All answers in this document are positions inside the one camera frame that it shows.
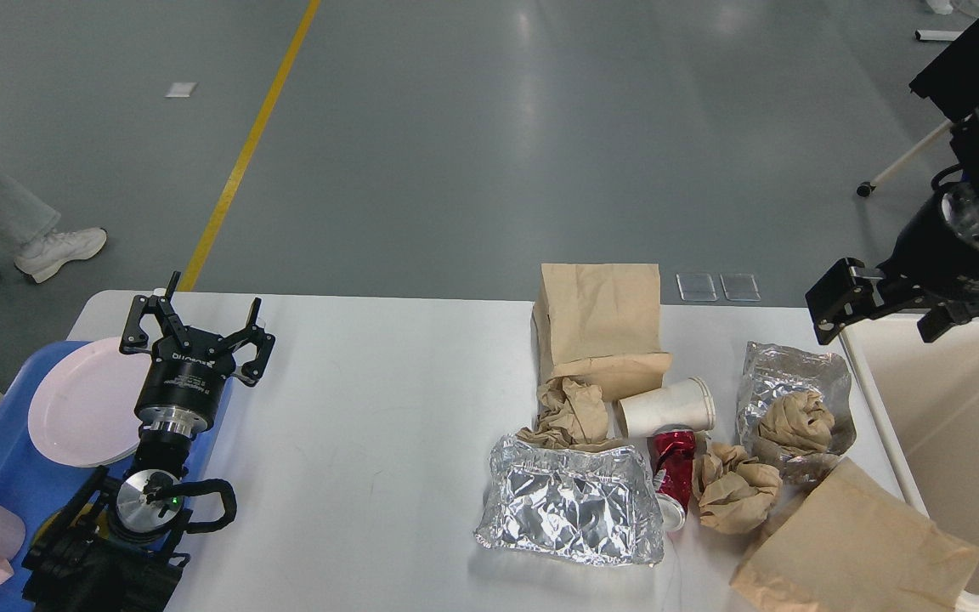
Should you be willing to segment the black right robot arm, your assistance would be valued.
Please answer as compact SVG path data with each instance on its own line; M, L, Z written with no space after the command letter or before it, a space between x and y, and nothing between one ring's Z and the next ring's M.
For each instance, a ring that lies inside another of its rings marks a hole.
M821 345L866 319L922 309L922 341L979 318L979 104L949 128L957 161L931 181L928 201L898 234L888 259L843 258L806 292Z

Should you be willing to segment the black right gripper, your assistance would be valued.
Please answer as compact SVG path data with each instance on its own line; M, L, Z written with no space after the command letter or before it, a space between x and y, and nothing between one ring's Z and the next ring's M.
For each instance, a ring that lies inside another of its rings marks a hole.
M903 309L928 309L917 322L921 340L979 318L979 197L969 183L947 183L902 229L880 268L843 258L806 292L820 345L865 319Z

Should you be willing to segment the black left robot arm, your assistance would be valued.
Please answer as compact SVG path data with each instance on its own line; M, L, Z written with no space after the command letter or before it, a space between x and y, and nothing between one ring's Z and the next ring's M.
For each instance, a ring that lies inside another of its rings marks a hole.
M120 351L150 358L133 407L139 446L120 478L95 468L32 539L22 596L36 611L163 611L191 559L180 540L236 518L233 485L189 480L188 456L217 422L228 380L259 383L275 337L259 322L260 297L229 336L185 325L172 303L179 278L133 299Z

